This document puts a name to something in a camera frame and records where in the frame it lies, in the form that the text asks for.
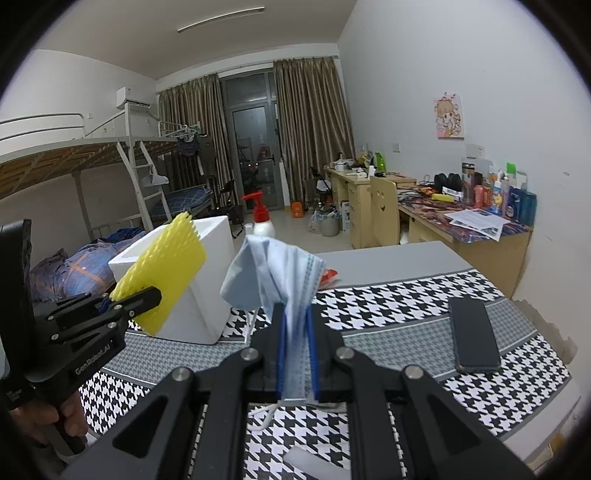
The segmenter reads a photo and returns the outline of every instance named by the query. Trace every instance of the green bottle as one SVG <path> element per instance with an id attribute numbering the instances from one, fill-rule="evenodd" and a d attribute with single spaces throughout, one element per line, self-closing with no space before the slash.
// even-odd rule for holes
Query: green bottle
<path id="1" fill-rule="evenodd" d="M 382 156 L 382 154 L 380 152 L 376 152 L 375 158 L 376 158 L 376 166 L 375 166 L 376 170 L 383 171 L 384 173 L 386 173 L 386 162 L 384 161 L 384 157 Z"/>

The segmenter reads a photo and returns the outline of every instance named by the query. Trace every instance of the blue bottle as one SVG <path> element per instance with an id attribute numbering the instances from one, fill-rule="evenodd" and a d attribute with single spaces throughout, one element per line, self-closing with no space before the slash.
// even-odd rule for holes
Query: blue bottle
<path id="1" fill-rule="evenodd" d="M 521 211 L 519 212 L 518 222 L 527 226 L 534 226 L 535 211 L 538 207 L 538 197 L 535 193 L 521 193 Z"/>

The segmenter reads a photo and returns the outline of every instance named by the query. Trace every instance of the wooden desk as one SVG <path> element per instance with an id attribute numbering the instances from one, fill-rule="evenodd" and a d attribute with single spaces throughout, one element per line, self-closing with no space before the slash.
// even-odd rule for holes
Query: wooden desk
<path id="1" fill-rule="evenodd" d="M 516 222 L 507 223 L 501 240 L 495 242 L 477 232 L 449 225 L 445 213 L 464 208 L 458 203 L 428 198 L 398 198 L 398 210 L 410 217 L 409 243 L 442 241 L 510 299 L 519 282 L 532 229 Z"/>
<path id="2" fill-rule="evenodd" d="M 375 247 L 374 234 L 371 223 L 371 195 L 369 193 L 370 180 L 345 172 L 324 167 L 326 178 L 330 180 L 333 190 L 333 200 L 340 207 L 341 202 L 349 202 L 351 219 L 351 244 L 354 248 Z M 387 180 L 397 185 L 414 185 L 416 180 L 404 175 L 388 174 Z"/>

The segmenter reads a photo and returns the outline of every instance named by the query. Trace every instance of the glass door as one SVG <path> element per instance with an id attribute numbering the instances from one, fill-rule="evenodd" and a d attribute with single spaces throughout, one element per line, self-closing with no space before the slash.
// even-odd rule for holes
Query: glass door
<path id="1" fill-rule="evenodd" d="M 269 72 L 231 77 L 222 80 L 222 86 L 238 193 L 242 197 L 262 190 L 265 205 L 283 208 L 276 100 Z M 254 203 L 249 200 L 245 206 L 251 210 Z"/>

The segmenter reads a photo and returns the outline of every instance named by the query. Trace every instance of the ceiling light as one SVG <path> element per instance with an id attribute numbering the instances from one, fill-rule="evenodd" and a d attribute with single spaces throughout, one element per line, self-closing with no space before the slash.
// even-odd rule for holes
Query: ceiling light
<path id="1" fill-rule="evenodd" d="M 181 33 L 181 32 L 184 32 L 185 30 L 188 30 L 189 28 L 196 27 L 197 25 L 203 25 L 203 24 L 206 24 L 209 22 L 215 22 L 217 20 L 225 20 L 227 18 L 236 18 L 236 17 L 245 17 L 247 15 L 260 14 L 260 13 L 263 13 L 264 11 L 265 11 L 265 7 L 255 7 L 255 8 L 247 8 L 245 10 L 237 10 L 235 12 L 230 12 L 228 14 L 216 15 L 215 17 L 206 18 L 205 20 L 200 20 L 199 22 L 192 23 L 190 25 L 187 25 L 186 27 L 179 28 L 177 30 L 177 32 Z"/>

